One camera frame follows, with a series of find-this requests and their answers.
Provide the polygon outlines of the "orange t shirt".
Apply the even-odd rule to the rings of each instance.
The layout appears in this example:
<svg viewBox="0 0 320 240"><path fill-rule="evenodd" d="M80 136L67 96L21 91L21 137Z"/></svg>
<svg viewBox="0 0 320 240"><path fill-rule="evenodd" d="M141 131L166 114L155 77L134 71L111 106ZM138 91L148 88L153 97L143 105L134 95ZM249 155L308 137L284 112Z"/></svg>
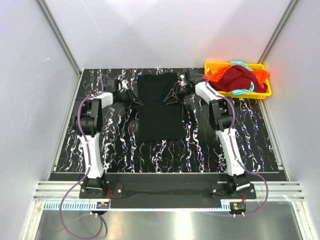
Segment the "orange t shirt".
<svg viewBox="0 0 320 240"><path fill-rule="evenodd" d="M258 70L247 69L239 64L220 67L214 73L211 70L208 70L205 76L209 78L212 82L219 82L220 79L226 74L229 74L232 77L237 77L240 74L244 74L245 76L248 76L248 77L254 76L256 81L260 85L263 84L266 81L266 79L270 77L270 74L263 69L258 69Z"/></svg>

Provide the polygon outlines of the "aluminium frame post right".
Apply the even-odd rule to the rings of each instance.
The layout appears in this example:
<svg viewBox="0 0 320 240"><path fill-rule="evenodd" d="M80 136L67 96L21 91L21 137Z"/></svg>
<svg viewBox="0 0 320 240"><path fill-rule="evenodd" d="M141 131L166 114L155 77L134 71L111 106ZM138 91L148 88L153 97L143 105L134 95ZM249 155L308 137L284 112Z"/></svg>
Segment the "aluminium frame post right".
<svg viewBox="0 0 320 240"><path fill-rule="evenodd" d="M270 52L272 51L272 48L274 47L275 43L277 42L278 38L280 37L282 31L284 30L286 24L289 22L292 14L294 13L299 3L300 0L289 1L264 50L262 51L261 56L258 59L258 64L264 64Z"/></svg>

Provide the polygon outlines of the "yellow plastic bin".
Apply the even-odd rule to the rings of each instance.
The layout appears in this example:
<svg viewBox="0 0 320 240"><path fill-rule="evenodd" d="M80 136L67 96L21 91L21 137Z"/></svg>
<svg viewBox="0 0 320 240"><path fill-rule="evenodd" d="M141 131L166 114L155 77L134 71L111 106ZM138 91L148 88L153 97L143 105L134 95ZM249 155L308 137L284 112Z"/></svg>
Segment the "yellow plastic bin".
<svg viewBox="0 0 320 240"><path fill-rule="evenodd" d="M258 64L258 63L246 63L246 64L250 68L252 68L253 70L263 69L266 71L265 66L262 64ZM206 61L204 63L204 75L207 74L208 70L211 70L213 73L215 73L219 68L227 67L229 65L231 65L230 62ZM266 80L266 84L267 84L267 91L265 93L248 92L248 93L244 93L244 94L240 94L240 95L233 95L231 92L224 92L224 91L216 90L216 89L214 89L214 90L218 91L218 93L220 93L226 97L247 98L247 99L265 99L266 97L269 97L272 94L272 90L271 90L270 83L269 83L269 78Z"/></svg>

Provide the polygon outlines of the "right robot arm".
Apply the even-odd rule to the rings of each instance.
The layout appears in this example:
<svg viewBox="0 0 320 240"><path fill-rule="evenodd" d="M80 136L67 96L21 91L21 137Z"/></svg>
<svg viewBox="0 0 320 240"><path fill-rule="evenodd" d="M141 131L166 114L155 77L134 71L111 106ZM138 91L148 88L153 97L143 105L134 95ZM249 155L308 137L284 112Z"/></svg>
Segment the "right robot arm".
<svg viewBox="0 0 320 240"><path fill-rule="evenodd" d="M246 191L249 190L251 183L237 144L233 100L218 93L204 75L195 71L185 71L177 77L163 102L166 105L173 105L192 94L199 96L208 104L209 123L220 141L226 159L226 186L221 193L216 192L215 195L221 197L229 195L235 199L245 200Z"/></svg>

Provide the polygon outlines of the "black t shirt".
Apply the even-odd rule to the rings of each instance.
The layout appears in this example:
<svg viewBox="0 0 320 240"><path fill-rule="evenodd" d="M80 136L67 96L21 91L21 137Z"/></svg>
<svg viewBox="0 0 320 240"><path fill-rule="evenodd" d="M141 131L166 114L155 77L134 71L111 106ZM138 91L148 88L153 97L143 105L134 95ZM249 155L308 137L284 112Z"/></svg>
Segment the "black t shirt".
<svg viewBox="0 0 320 240"><path fill-rule="evenodd" d="M167 105L164 102L177 80L175 72L145 74L137 78L138 98L144 104L138 108L138 138L141 142L185 138L181 104Z"/></svg>

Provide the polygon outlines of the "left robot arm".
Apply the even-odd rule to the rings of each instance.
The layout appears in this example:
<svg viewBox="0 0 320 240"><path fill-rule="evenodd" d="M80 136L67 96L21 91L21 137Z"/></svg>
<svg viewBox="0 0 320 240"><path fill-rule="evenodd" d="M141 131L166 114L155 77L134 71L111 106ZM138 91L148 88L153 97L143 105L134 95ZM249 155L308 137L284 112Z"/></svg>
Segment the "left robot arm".
<svg viewBox="0 0 320 240"><path fill-rule="evenodd" d="M108 188L101 161L99 137L103 128L103 109L113 104L129 108L142 107L127 80L108 80L101 84L102 90L85 98L77 98L72 111L72 126L79 136L85 162L85 174L79 180L79 197L105 198L112 191Z"/></svg>

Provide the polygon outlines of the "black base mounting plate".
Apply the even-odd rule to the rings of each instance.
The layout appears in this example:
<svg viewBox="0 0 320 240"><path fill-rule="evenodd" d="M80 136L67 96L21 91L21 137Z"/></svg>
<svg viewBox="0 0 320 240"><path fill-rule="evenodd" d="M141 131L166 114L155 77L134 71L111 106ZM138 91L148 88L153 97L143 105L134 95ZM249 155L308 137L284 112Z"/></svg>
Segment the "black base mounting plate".
<svg viewBox="0 0 320 240"><path fill-rule="evenodd" d="M222 200L255 200L253 185L230 194L225 173L107 173L113 210L213 209Z"/></svg>

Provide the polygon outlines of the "aluminium frame post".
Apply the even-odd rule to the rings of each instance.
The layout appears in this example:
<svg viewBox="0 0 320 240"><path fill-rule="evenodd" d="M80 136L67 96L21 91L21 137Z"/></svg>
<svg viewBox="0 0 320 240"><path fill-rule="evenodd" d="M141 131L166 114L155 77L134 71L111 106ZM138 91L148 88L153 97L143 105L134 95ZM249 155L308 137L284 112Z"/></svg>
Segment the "aluminium frame post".
<svg viewBox="0 0 320 240"><path fill-rule="evenodd" d="M292 14L294 13L299 3L300 0L289 1L264 50L262 51L261 56L258 59L258 64L264 64L270 52L272 51L272 48L274 47L275 43L277 42L278 38L280 37L282 31L284 30L286 24L289 22Z"/></svg>
<svg viewBox="0 0 320 240"><path fill-rule="evenodd" d="M56 38L61 50L63 51L65 57L67 58L69 64L71 65L71 68L75 72L75 74L79 77L82 73L81 68L76 62L76 59L74 58L70 48L67 45L67 42L65 41L58 24L56 23L53 14L51 13L47 3L45 0L35 0L36 4L38 5L40 11L42 12L45 20L47 21L49 28L51 29L54 37Z"/></svg>

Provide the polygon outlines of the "teal t shirt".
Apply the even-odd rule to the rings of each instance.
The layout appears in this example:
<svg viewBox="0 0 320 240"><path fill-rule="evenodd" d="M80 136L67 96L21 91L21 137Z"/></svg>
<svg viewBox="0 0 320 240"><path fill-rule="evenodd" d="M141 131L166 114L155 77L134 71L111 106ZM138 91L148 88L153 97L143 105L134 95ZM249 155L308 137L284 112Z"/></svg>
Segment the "teal t shirt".
<svg viewBox="0 0 320 240"><path fill-rule="evenodd" d="M231 61L230 64L232 66L234 66L234 65L242 66L242 67L244 67L245 69L247 69L249 71L253 71L254 70L251 67L249 67L247 64L243 63L242 61ZM241 94L246 94L246 93L252 93L254 91L254 88L255 88L254 83L251 82L249 89L245 89L245 88L236 89L236 90L232 90L231 93L233 95L241 95Z"/></svg>

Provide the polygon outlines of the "dark red t shirt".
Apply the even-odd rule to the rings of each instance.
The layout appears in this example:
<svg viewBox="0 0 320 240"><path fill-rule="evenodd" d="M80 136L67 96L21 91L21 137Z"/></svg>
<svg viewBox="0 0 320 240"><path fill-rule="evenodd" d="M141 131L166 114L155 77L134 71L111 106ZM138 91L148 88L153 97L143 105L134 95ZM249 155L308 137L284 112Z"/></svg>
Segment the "dark red t shirt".
<svg viewBox="0 0 320 240"><path fill-rule="evenodd" d="M218 82L209 80L209 84L217 91L232 92L233 90L237 89L249 89L251 82L253 82L253 92L265 93L268 90L266 81L262 84L259 84L254 76L249 77L245 76L244 73L241 73L238 76L231 76L229 74L226 74Z"/></svg>

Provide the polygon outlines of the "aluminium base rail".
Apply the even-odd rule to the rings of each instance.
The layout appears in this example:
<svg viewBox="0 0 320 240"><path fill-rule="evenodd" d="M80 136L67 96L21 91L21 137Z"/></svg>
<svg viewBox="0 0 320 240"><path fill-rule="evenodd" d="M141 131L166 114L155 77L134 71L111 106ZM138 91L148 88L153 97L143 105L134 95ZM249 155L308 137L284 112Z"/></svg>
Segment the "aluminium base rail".
<svg viewBox="0 0 320 240"><path fill-rule="evenodd" d="M254 181L254 193L259 201L268 194L269 201L303 201L301 186L294 181L271 181L268 187L264 183ZM130 194L169 195L169 196L209 196L214 190L209 182L121 182L120 187L111 187L113 195ZM81 186L75 181L40 181L36 187L34 200L60 200L71 189L67 198L79 198Z"/></svg>

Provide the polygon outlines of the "aluminium frame post left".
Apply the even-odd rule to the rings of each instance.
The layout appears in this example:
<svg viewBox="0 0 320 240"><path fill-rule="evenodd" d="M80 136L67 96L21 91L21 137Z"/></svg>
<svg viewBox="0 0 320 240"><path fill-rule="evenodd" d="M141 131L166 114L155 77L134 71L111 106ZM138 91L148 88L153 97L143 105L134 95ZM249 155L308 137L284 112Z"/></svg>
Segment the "aluminium frame post left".
<svg viewBox="0 0 320 240"><path fill-rule="evenodd" d="M42 12L45 20L47 21L49 28L51 29L54 37L56 38L61 50L63 51L65 57L67 58L69 64L71 65L71 68L75 72L75 74L79 77L82 73L81 68L76 62L76 59L74 58L70 48L67 45L67 42L65 41L58 24L56 23L53 14L51 13L47 3L45 0L35 0L36 4L38 5L40 11Z"/></svg>

